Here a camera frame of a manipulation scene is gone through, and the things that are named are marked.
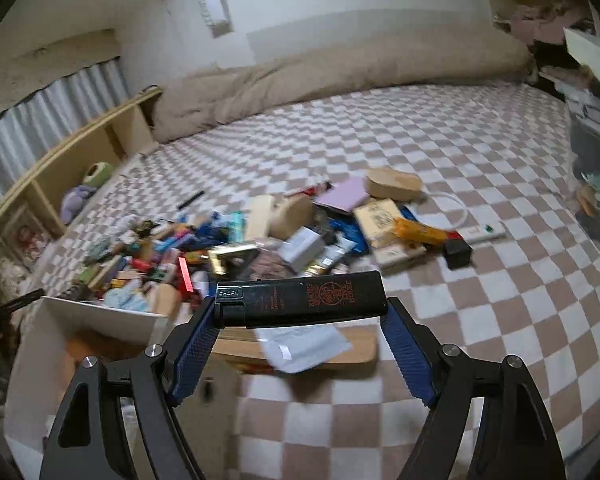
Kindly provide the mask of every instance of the small toy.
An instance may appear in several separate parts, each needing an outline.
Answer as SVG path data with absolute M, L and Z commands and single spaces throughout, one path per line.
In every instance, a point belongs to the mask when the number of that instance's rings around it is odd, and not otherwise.
M 144 262 L 142 260 L 138 260 L 137 258 L 134 258 L 133 260 L 131 260 L 131 266 L 134 269 L 137 269 L 140 272 L 144 272 L 144 273 L 148 273 L 151 269 L 154 268 L 154 266 L 152 266 L 152 264 Z
M 147 238 L 154 227 L 156 227 L 156 224 L 151 220 L 142 220 L 140 225 L 134 229 L 134 232 L 141 238 Z
M 72 283 L 58 298 L 69 301 L 85 301 L 92 295 L 89 287 L 85 283 Z
M 60 219 L 65 225 L 69 225 L 78 213 L 83 210 L 86 203 L 96 192 L 95 187 L 80 184 L 66 192 L 60 206 Z
M 82 261 L 86 266 L 89 266 L 91 264 L 94 264 L 95 262 L 98 261 L 98 258 L 100 257 L 100 255 L 106 251 L 107 249 L 109 249 L 109 246 L 111 245 L 111 238 L 109 238 L 108 236 L 105 236 L 104 238 L 101 238 L 100 240 L 98 240 L 96 243 L 94 243 L 88 250 L 87 255 L 84 257 L 84 260 Z

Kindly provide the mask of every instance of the stuffed toy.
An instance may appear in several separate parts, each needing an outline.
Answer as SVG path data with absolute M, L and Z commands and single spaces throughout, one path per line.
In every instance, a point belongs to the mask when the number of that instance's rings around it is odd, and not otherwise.
M 82 211 L 84 205 L 95 192 L 96 188 L 86 184 L 80 184 L 80 186 L 66 192 L 60 207 L 60 218 L 65 225 L 69 225 L 78 216 L 78 213 Z

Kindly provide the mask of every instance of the white cable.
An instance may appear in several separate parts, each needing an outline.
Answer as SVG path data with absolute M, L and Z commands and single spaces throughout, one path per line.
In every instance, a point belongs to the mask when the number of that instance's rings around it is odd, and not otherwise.
M 436 196 L 444 196 L 444 197 L 450 198 L 454 202 L 458 203 L 462 208 L 462 217 L 459 219 L 459 221 L 457 221 L 455 224 L 451 225 L 450 227 L 443 228 L 445 231 L 457 231 L 459 228 L 461 228 L 465 224 L 466 219 L 469 216 L 469 210 L 464 205 L 464 202 L 462 200 L 460 200 L 457 196 L 452 195 L 451 193 L 445 193 L 444 191 L 428 192 L 427 194 L 428 194 L 429 198 L 433 198 Z M 411 207 L 411 205 L 410 205 L 410 209 L 411 209 L 411 212 L 413 213 L 413 215 L 418 219 L 418 221 L 420 221 L 420 215 L 418 214 L 418 212 L 416 210 L 416 205 L 413 204 L 413 207 Z

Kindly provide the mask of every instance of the red object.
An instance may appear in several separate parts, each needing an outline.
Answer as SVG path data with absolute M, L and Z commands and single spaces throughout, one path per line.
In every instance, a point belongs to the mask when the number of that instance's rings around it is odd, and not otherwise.
M 185 290 L 193 292 L 193 284 L 191 283 L 191 276 L 189 276 L 187 261 L 181 256 L 178 258 L 178 263 L 180 264 L 180 272 L 182 273 L 182 282 L 184 283 Z
M 142 260 L 138 260 L 137 258 L 134 258 L 133 260 L 131 260 L 131 266 L 134 269 L 139 270 L 140 272 L 144 272 L 145 274 L 148 274 L 149 271 L 154 268 L 154 266 L 152 266 L 152 264 L 150 264 L 148 262 L 144 262 Z
M 304 193 L 305 195 L 308 195 L 308 196 L 317 196 L 317 195 L 324 193 L 325 191 L 327 191 L 330 188 L 331 188 L 331 182 L 329 182 L 328 180 L 325 180 L 324 182 L 321 182 L 320 184 L 316 184 L 315 186 L 307 187 L 305 189 L 299 188 L 299 189 L 295 189 L 293 191 L 287 191 L 284 194 L 284 197 L 290 198 L 292 196 L 299 195 L 302 193 Z

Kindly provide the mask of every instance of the beige comforter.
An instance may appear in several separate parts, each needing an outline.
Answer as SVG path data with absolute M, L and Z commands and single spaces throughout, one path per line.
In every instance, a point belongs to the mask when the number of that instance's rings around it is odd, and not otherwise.
M 155 138 L 169 142 L 284 104 L 432 80 L 485 79 L 523 71 L 525 45 L 492 27 L 423 27 L 357 46 L 268 63 L 198 72 L 165 89 Z

